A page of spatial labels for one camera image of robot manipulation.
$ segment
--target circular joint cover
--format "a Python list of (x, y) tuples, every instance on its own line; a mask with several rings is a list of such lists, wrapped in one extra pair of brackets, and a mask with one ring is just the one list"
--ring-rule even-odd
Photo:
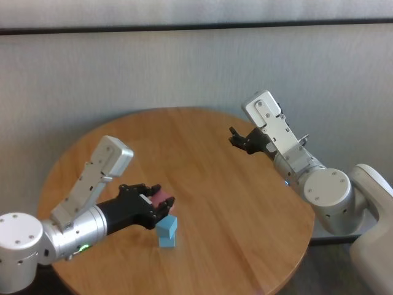
[(351, 182), (340, 170), (320, 169), (306, 180), (303, 193), (307, 201), (313, 205), (332, 207), (350, 196)]
[(41, 222), (26, 213), (0, 216), (0, 254), (22, 256), (33, 254), (43, 233)]

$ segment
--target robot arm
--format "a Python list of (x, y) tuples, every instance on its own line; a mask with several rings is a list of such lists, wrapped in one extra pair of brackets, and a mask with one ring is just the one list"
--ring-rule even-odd
[(105, 236), (133, 224), (153, 229), (168, 215), (174, 197), (153, 206), (148, 197), (160, 185), (119, 187), (116, 198), (95, 205), (105, 184), (122, 175), (133, 152), (117, 138), (104, 136), (69, 195), (43, 221), (24, 213), (0, 216), (0, 293), (24, 289), (37, 264), (70, 260)]
[(285, 183), (308, 202), (324, 228), (332, 234), (355, 232), (369, 209), (378, 224), (357, 239), (351, 257), (377, 294), (393, 294), (393, 190), (374, 169), (357, 165), (348, 176), (326, 168), (305, 148), (307, 136), (292, 133), (270, 92), (256, 93), (243, 104), (256, 128), (243, 138), (231, 127), (232, 145), (252, 154), (267, 152)]

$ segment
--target white wall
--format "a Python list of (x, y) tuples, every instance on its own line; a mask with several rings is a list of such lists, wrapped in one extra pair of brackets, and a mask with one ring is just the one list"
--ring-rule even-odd
[(162, 106), (243, 116), (260, 89), (326, 165), (392, 181), (392, 46), (393, 25), (0, 36), (0, 212), (34, 213), (56, 159), (103, 122)]

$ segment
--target blue block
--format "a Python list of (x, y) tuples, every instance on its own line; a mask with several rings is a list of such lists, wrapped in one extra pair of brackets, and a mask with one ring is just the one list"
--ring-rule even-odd
[(158, 238), (160, 248), (174, 248), (176, 246), (176, 235), (172, 238)]
[(171, 239), (177, 229), (177, 217), (168, 215), (155, 225), (155, 230), (160, 238)]

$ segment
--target round wooden table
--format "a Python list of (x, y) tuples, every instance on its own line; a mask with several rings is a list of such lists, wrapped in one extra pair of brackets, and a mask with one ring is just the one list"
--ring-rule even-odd
[(262, 153), (247, 155), (228, 141), (228, 128), (248, 134), (253, 126), (200, 108), (132, 114), (81, 138), (51, 170), (39, 217), (69, 192), (104, 135), (134, 150), (119, 184), (161, 184), (175, 196), (176, 247), (158, 247), (154, 230), (123, 229), (76, 256), (54, 263), (80, 295), (274, 294), (299, 265), (311, 238), (314, 214), (284, 185)]

